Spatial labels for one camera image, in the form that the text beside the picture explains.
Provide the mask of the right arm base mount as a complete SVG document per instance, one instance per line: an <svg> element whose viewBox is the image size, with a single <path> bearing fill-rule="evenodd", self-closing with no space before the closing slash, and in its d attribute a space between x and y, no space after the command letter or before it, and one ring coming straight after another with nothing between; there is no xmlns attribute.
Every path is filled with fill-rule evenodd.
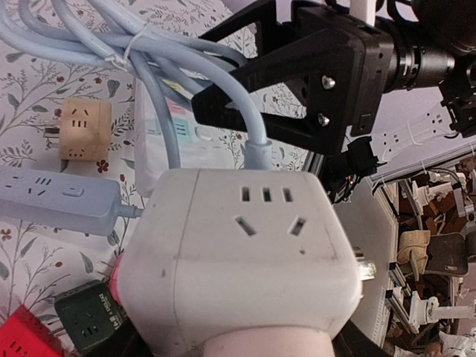
<svg viewBox="0 0 476 357"><path fill-rule="evenodd" d="M377 172L382 164L373 153L372 138L364 136L347 145L347 150L328 159L324 168L325 183L333 204L347 201L357 184Z"/></svg>

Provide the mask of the white colourful power strip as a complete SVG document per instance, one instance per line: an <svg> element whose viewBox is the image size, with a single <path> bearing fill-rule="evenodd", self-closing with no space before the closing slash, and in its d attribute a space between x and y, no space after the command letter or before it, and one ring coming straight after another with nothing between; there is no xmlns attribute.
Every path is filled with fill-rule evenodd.
<svg viewBox="0 0 476 357"><path fill-rule="evenodd" d="M245 135L197 123L185 107L190 95L173 82L166 84L179 98L161 99L169 112L163 130L146 84L135 80L135 186L143 197L152 194L161 174L170 169L170 158L181 168L239 169L243 165Z"/></svg>

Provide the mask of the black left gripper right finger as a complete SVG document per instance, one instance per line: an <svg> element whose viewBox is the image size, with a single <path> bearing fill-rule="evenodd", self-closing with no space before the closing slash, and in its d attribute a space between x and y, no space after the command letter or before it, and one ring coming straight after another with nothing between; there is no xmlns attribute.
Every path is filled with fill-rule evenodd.
<svg viewBox="0 0 476 357"><path fill-rule="evenodd" d="M346 322L332 340L332 346L336 357L390 357L352 321Z"/></svg>

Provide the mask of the dark green cube socket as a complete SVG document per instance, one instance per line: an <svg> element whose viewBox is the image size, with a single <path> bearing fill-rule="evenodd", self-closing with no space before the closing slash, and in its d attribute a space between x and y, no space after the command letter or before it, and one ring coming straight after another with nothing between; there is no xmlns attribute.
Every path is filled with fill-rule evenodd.
<svg viewBox="0 0 476 357"><path fill-rule="evenodd" d="M54 309L77 352L83 356L111 337L126 320L126 313L100 280L57 295Z"/></svg>

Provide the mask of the yellow cube socket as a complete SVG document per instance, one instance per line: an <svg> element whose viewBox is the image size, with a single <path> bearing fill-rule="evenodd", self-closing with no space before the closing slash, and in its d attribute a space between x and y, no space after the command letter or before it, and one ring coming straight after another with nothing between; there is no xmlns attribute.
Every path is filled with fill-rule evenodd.
<svg viewBox="0 0 476 357"><path fill-rule="evenodd" d="M112 142L112 104L68 97L59 120L46 126L44 138L56 140L62 160L102 161Z"/></svg>

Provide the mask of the pink plug adapter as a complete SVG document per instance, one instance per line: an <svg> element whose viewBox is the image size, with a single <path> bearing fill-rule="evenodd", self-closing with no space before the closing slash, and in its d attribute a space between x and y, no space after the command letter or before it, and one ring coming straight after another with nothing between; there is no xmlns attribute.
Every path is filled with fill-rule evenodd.
<svg viewBox="0 0 476 357"><path fill-rule="evenodd" d="M118 294L118 273L119 273L119 268L120 268L120 262L122 260L123 254L119 255L117 258L117 261L114 265L114 268L112 269L112 274L110 276L109 280L109 291L112 294L112 297L114 300L121 306L122 303L119 298Z"/></svg>

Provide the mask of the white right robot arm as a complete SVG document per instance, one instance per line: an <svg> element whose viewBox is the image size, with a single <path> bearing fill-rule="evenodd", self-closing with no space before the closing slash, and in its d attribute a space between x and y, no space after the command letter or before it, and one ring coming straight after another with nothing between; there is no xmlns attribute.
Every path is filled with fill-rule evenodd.
<svg viewBox="0 0 476 357"><path fill-rule="evenodd" d="M278 22L274 1L255 1L203 35L218 42L257 26L257 55L232 71L249 92L285 84L305 107L302 119L263 115L267 135L323 155L345 135L371 132L383 94L437 87L450 129L475 134L475 3L412 1L416 21L396 2L368 25L336 1L293 1Z"/></svg>

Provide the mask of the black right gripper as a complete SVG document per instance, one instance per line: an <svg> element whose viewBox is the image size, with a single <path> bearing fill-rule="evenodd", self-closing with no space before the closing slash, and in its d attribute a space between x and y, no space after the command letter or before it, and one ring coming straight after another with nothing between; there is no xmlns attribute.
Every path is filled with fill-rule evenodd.
<svg viewBox="0 0 476 357"><path fill-rule="evenodd" d="M255 25L257 55L231 75L251 94L270 139L319 154L341 151L351 135L370 133L385 89L392 37L311 1L292 2L292 27L276 1L254 1L199 38L218 42Z"/></svg>

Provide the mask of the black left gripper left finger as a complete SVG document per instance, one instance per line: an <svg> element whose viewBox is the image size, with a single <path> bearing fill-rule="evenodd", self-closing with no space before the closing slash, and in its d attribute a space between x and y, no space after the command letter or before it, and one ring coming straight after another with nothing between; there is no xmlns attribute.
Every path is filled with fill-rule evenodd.
<svg viewBox="0 0 476 357"><path fill-rule="evenodd" d="M152 357L149 347L132 323L124 323L90 353L93 357Z"/></svg>

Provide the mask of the blue power strip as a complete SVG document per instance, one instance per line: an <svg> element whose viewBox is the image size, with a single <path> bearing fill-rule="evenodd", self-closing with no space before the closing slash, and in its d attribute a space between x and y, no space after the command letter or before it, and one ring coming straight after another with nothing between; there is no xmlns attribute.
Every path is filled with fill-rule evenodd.
<svg viewBox="0 0 476 357"><path fill-rule="evenodd" d="M62 230L107 236L119 217L143 210L121 201L109 179L1 167L1 215Z"/></svg>

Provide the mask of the red cube socket adapter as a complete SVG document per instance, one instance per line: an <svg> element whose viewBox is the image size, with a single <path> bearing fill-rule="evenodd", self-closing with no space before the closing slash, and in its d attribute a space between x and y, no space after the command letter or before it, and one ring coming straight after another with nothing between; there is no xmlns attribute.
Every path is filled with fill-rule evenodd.
<svg viewBox="0 0 476 357"><path fill-rule="evenodd" d="M58 338L24 305L1 326L1 357L63 357Z"/></svg>

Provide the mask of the white plug block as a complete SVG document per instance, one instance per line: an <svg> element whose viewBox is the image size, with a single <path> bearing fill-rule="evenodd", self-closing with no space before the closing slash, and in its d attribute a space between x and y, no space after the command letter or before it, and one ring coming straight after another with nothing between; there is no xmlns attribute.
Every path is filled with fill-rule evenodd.
<svg viewBox="0 0 476 357"><path fill-rule="evenodd" d="M117 288L154 356L332 356L362 281L314 175L174 169L149 198Z"/></svg>

